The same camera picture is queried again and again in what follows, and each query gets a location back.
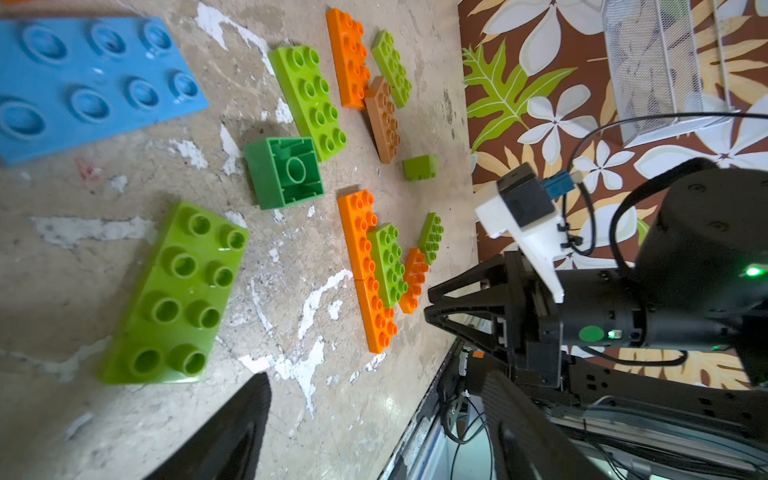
lego duplo brick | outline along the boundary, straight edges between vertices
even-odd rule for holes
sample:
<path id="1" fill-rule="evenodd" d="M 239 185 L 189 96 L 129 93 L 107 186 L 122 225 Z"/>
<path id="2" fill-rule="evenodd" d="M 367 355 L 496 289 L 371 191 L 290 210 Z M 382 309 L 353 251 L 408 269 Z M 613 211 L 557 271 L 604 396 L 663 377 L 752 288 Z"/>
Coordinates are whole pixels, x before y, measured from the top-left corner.
<path id="1" fill-rule="evenodd" d="M 379 282 L 373 275 L 365 280 L 355 280 L 355 288 L 360 301 L 362 324 L 366 328 L 368 350 L 378 355 L 397 335 L 397 325 L 393 321 L 395 310 L 384 308 L 379 298 Z"/>
<path id="2" fill-rule="evenodd" d="M 397 156 L 400 135 L 397 133 L 395 104 L 392 103 L 392 87 L 384 77 L 373 79 L 371 88 L 366 92 L 366 107 L 371 120 L 376 150 L 383 164 L 391 164 Z"/>
<path id="3" fill-rule="evenodd" d="M 244 152 L 261 210 L 325 195 L 312 138 L 265 138 Z"/>
<path id="4" fill-rule="evenodd" d="M 379 223 L 373 213 L 373 195 L 368 190 L 361 190 L 339 197 L 336 201 L 339 204 L 353 277 L 355 280 L 364 280 L 376 269 L 371 256 L 372 244 L 368 240 L 368 232 Z"/>
<path id="5" fill-rule="evenodd" d="M 406 260 L 406 273 L 403 279 L 408 284 L 408 291 L 400 299 L 400 308 L 403 313 L 411 314 L 419 308 L 419 297 L 422 294 L 422 285 L 426 282 L 426 273 L 429 266 L 425 262 L 425 255 L 418 248 L 412 248 Z"/>
<path id="6" fill-rule="evenodd" d="M 326 15 L 328 33 L 339 80 L 341 106 L 353 110 L 365 110 L 363 97 L 368 90 L 371 72 L 366 67 L 368 49 L 362 45 L 365 31 L 360 22 L 355 22 L 349 13 L 334 8 Z"/>
<path id="7" fill-rule="evenodd" d="M 395 39 L 386 30 L 379 32 L 371 47 L 373 58 L 384 77 L 392 85 L 392 99 L 397 108 L 404 108 L 411 97 L 411 82 L 406 78 L 406 69 L 400 63 L 400 52 L 395 50 Z"/>
<path id="8" fill-rule="evenodd" d="M 208 108 L 159 18 L 3 20 L 0 51 L 6 164 Z"/>
<path id="9" fill-rule="evenodd" d="M 402 170 L 411 182 L 435 178 L 437 175 L 437 155 L 422 155 L 404 160 Z"/>
<path id="10" fill-rule="evenodd" d="M 384 308 L 393 308 L 402 295 L 408 291 L 408 284 L 402 279 L 406 268 L 400 263 L 402 249 L 397 244 L 400 232 L 391 223 L 368 232 L 371 242 L 371 257 L 376 264 L 376 279 L 379 281 L 379 297 Z"/>
<path id="11" fill-rule="evenodd" d="M 331 104 L 330 86 L 320 74 L 320 56 L 312 47 L 282 47 L 269 53 L 286 103 L 302 137 L 315 141 L 317 160 L 324 162 L 346 148 L 339 111 Z"/>
<path id="12" fill-rule="evenodd" d="M 440 250 L 443 228 L 440 225 L 440 217 L 437 214 L 428 214 L 427 220 L 422 228 L 422 235 L 419 238 L 419 250 L 424 253 L 424 262 L 432 265 L 437 258 L 437 251 Z"/>
<path id="13" fill-rule="evenodd" d="M 198 380 L 249 236 L 211 212 L 180 202 L 104 358 L 101 378 L 107 383 Z"/>

orange duplo brick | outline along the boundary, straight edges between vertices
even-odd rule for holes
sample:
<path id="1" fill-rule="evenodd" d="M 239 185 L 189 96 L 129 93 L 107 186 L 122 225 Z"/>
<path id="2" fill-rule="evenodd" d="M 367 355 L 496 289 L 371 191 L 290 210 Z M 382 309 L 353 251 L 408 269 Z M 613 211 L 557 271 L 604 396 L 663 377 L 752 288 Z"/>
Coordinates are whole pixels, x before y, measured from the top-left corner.
<path id="1" fill-rule="evenodd" d="M 371 120 L 376 150 L 383 164 L 391 164 L 397 157 L 400 136 L 397 134 L 395 104 L 392 102 L 392 87 L 384 77 L 373 79 L 371 88 L 366 93 L 366 108 Z"/>
<path id="2" fill-rule="evenodd" d="M 400 299 L 400 308 L 408 315 L 419 307 L 418 298 L 426 281 L 424 274 L 429 272 L 429 265 L 424 263 L 424 259 L 421 250 L 412 248 L 406 260 L 406 274 L 402 278 L 408 283 L 408 291 Z"/>
<path id="3" fill-rule="evenodd" d="M 373 275 L 365 280 L 355 280 L 355 288 L 360 301 L 362 324 L 366 328 L 368 350 L 378 355 L 397 335 L 397 325 L 393 322 L 395 310 L 384 308 L 384 302 L 379 298 L 379 282 Z"/>
<path id="4" fill-rule="evenodd" d="M 366 236 L 379 223 L 373 213 L 373 195 L 368 190 L 361 190 L 339 197 L 337 201 L 346 249 L 352 263 L 352 275 L 355 280 L 364 280 L 376 270 L 376 264 L 371 258 L 371 242 Z"/>
<path id="5" fill-rule="evenodd" d="M 328 15 L 328 33 L 331 37 L 333 63 L 339 80 L 341 105 L 353 110 L 365 110 L 363 103 L 371 72 L 366 67 L 368 50 L 362 45 L 362 24 L 348 13 L 334 8 Z"/>

red stain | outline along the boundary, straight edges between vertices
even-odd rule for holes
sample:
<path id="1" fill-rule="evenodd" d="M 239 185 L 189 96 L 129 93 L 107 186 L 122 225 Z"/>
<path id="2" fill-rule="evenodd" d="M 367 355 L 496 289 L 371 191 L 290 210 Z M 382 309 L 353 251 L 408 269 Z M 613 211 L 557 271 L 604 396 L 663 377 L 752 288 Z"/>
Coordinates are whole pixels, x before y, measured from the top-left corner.
<path id="1" fill-rule="evenodd" d="M 74 167 L 78 169 L 80 178 L 86 184 L 97 184 L 101 181 L 101 168 L 95 167 L 84 158 L 75 158 Z"/>

green sticker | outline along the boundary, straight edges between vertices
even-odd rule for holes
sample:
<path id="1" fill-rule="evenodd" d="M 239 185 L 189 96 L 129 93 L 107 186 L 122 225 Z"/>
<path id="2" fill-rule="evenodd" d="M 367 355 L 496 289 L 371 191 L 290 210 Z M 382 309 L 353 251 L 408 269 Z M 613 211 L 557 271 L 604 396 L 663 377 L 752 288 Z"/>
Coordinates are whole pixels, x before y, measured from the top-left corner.
<path id="1" fill-rule="evenodd" d="M 590 325 L 579 330 L 578 337 L 584 342 L 599 342 L 605 337 L 605 332 L 599 326 Z"/>

dark green duplo brick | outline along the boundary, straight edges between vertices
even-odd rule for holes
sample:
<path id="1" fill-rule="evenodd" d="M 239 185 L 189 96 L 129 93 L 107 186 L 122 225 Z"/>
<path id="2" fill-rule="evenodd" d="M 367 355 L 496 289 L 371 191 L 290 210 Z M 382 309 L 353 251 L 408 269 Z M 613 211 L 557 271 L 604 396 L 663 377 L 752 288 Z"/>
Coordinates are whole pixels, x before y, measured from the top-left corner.
<path id="1" fill-rule="evenodd" d="M 312 138 L 266 138 L 245 147 L 245 158 L 261 210 L 325 195 Z"/>

